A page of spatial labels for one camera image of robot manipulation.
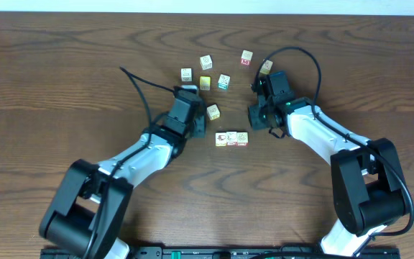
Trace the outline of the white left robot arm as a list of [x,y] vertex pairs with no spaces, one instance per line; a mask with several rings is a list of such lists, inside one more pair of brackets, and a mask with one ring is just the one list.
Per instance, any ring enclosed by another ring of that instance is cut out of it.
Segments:
[[78,258],[125,258],[129,246],[118,235],[134,188],[178,157],[188,139],[205,135],[200,101],[176,101],[162,118],[108,160],[75,161],[40,222],[40,236]]

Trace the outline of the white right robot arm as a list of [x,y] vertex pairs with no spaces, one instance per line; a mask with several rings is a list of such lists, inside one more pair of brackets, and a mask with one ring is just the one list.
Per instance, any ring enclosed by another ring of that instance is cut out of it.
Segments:
[[338,219],[319,243],[336,257],[358,257],[368,242],[386,236],[386,228],[403,217],[413,226],[414,205],[394,144],[370,140],[327,117],[315,100],[297,98],[286,78],[265,76],[251,85],[257,103],[249,106],[255,130],[280,128],[306,144],[331,167],[333,205]]

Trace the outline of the red printed wooden block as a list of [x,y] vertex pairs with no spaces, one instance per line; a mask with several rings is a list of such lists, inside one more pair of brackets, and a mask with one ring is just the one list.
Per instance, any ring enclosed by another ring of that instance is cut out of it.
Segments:
[[227,146],[237,145],[237,132],[226,132],[226,145]]

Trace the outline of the acorn picture wooden block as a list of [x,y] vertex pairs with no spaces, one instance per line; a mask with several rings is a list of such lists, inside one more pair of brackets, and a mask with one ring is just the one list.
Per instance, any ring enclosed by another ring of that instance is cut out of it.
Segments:
[[216,147],[227,146],[226,133],[225,132],[217,132],[215,134],[215,143],[216,143]]

